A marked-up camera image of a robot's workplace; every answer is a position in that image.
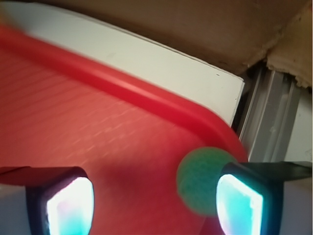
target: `red plastic tray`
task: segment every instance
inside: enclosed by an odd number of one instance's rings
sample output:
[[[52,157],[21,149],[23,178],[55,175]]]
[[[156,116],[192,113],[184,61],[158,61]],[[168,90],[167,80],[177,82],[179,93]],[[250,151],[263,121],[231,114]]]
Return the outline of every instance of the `red plastic tray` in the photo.
[[[81,166],[91,234],[220,234],[177,195],[201,146],[245,151],[218,116],[121,71],[0,26],[0,166]]]

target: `cardboard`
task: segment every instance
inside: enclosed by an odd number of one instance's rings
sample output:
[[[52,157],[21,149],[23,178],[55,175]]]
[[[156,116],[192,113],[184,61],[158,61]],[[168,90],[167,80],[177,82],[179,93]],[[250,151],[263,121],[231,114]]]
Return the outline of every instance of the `cardboard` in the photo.
[[[284,37],[269,51],[267,66],[294,75],[298,86],[312,87],[312,9],[288,25]]]
[[[37,0],[114,24],[234,74],[265,58],[309,0]]]

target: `green ball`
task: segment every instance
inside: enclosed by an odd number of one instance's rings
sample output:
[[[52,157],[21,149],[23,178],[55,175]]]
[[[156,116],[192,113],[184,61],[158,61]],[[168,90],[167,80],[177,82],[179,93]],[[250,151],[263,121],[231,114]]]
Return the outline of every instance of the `green ball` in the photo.
[[[216,216],[216,187],[223,167],[237,160],[224,150],[198,148],[180,162],[176,184],[178,194],[193,212]]]

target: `glowing light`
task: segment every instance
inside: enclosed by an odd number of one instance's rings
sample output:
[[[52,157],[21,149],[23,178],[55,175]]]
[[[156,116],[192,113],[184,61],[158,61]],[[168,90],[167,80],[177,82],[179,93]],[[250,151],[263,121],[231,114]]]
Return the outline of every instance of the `glowing light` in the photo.
[[[47,202],[51,235],[89,234],[94,207],[92,183],[79,177]]]
[[[223,175],[217,185],[217,212],[226,235],[259,235],[263,196],[237,179]]]

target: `white panel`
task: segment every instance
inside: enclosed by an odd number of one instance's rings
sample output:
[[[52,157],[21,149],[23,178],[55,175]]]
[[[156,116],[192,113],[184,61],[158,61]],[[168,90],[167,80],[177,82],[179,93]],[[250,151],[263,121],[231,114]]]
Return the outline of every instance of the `white panel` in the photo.
[[[37,3],[2,4],[29,35],[161,86],[232,124],[244,87],[241,78],[84,15]]]
[[[281,235],[312,234],[312,177],[284,183]]]
[[[30,235],[25,187],[0,184],[0,235]]]
[[[312,162],[312,95],[303,89],[285,161]]]

